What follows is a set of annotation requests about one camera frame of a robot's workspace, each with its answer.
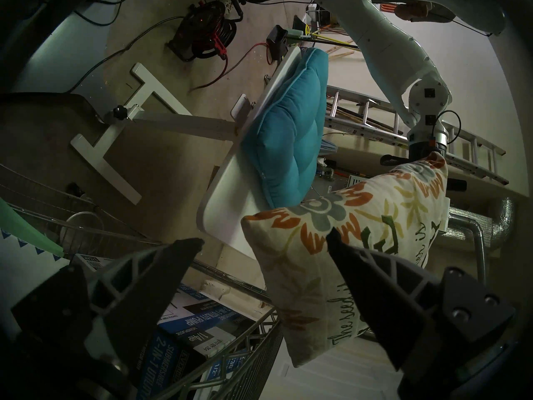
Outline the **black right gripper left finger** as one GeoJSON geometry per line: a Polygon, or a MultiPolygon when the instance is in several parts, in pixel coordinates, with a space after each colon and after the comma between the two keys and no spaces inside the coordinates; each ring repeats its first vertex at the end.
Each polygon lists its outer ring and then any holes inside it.
{"type": "Polygon", "coordinates": [[[45,359],[73,369],[106,361],[131,369],[204,243],[179,239],[94,272],[70,264],[15,304],[12,314],[45,359]]]}

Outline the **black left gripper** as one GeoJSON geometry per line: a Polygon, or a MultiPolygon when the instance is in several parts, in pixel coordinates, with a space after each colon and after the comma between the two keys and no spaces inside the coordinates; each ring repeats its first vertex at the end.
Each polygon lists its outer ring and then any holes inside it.
{"type": "MultiPolygon", "coordinates": [[[[424,159],[431,153],[447,155],[447,145],[438,142],[417,142],[410,145],[410,159],[424,159]]],[[[448,180],[448,191],[466,191],[465,180],[448,180]]]]}

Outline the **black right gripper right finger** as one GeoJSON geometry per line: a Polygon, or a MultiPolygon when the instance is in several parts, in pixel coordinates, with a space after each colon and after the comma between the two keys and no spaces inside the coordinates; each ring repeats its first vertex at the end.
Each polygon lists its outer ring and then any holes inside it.
{"type": "Polygon", "coordinates": [[[365,322],[403,371],[455,370],[501,337],[515,308],[458,267],[438,279],[396,255],[350,246],[335,228],[327,251],[365,322]]]}

